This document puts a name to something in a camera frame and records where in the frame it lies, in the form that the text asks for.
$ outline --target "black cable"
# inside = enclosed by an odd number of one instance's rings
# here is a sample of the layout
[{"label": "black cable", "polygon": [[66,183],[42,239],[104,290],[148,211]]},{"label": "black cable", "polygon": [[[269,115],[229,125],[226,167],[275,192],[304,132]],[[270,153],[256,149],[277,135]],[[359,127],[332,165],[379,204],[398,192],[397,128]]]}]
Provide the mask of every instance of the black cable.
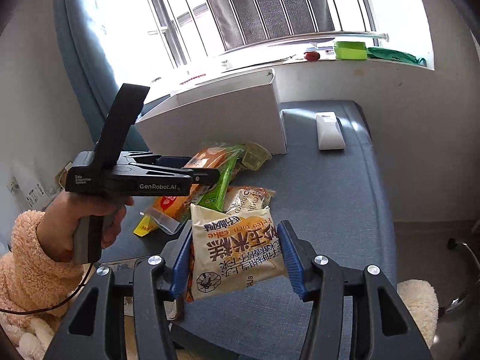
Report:
[{"label": "black cable", "polygon": [[31,315],[31,314],[38,314],[40,312],[51,311],[51,310],[57,309],[58,307],[62,307],[65,303],[67,303],[70,299],[72,299],[76,294],[78,294],[78,291],[80,291],[80,289],[85,285],[85,283],[88,279],[88,275],[90,275],[90,271],[92,270],[92,267],[93,267],[93,264],[90,264],[90,266],[88,267],[87,273],[83,277],[83,280],[78,285],[77,289],[73,293],[71,293],[71,295],[68,298],[66,298],[65,300],[62,300],[56,306],[48,307],[46,309],[33,310],[33,311],[13,311],[13,310],[0,309],[0,312],[6,312],[7,314],[15,314],[15,315]]}]

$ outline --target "person's hand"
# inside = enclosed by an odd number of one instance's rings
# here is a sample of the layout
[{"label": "person's hand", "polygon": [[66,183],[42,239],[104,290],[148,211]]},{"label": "person's hand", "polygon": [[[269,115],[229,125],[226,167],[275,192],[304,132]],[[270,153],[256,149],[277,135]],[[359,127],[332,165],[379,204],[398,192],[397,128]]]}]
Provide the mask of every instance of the person's hand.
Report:
[{"label": "person's hand", "polygon": [[[128,198],[127,205],[134,200]],[[47,208],[37,227],[37,239],[43,251],[52,260],[71,261],[74,254],[74,231],[83,216],[104,216],[116,210],[115,204],[98,196],[79,195],[62,191]],[[120,223],[126,214],[123,206],[118,210],[112,225],[102,234],[102,248],[112,245],[120,234]]]}]

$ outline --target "white cardboard box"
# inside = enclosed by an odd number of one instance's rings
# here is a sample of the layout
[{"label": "white cardboard box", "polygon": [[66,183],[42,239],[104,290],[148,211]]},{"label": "white cardboard box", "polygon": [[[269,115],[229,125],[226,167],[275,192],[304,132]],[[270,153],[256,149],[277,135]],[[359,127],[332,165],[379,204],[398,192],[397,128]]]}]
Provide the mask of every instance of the white cardboard box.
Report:
[{"label": "white cardboard box", "polygon": [[245,73],[177,93],[136,126],[155,154],[193,156],[205,143],[245,142],[285,154],[278,98],[273,69]]}]

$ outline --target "blue curtain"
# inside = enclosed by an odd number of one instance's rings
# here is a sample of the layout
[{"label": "blue curtain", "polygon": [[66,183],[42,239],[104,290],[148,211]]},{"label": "blue curtain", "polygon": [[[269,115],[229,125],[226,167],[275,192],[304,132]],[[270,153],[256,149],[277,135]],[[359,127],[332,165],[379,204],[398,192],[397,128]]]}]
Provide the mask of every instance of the blue curtain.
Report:
[{"label": "blue curtain", "polygon": [[[119,90],[102,47],[107,32],[98,19],[95,0],[53,0],[53,9],[65,70],[92,139],[97,142]],[[130,128],[124,150],[148,150],[135,126]]]}]

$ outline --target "packaged bread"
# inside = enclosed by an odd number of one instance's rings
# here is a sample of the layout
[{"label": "packaged bread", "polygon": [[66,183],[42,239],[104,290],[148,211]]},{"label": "packaged bread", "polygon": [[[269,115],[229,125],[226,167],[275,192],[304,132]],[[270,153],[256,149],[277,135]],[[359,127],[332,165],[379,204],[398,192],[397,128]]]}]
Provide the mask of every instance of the packaged bread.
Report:
[{"label": "packaged bread", "polygon": [[223,203],[223,212],[228,215],[261,210],[270,204],[275,191],[262,187],[229,186]]},{"label": "packaged bread", "polygon": [[236,156],[230,156],[225,164],[222,165],[219,169],[220,178],[218,179],[217,185],[203,195],[198,203],[199,206],[222,212],[225,194],[227,193],[229,183],[232,180],[232,171],[236,162]]},{"label": "packaged bread", "polygon": [[189,301],[253,286],[284,274],[270,209],[226,215],[192,204],[193,273]]}]

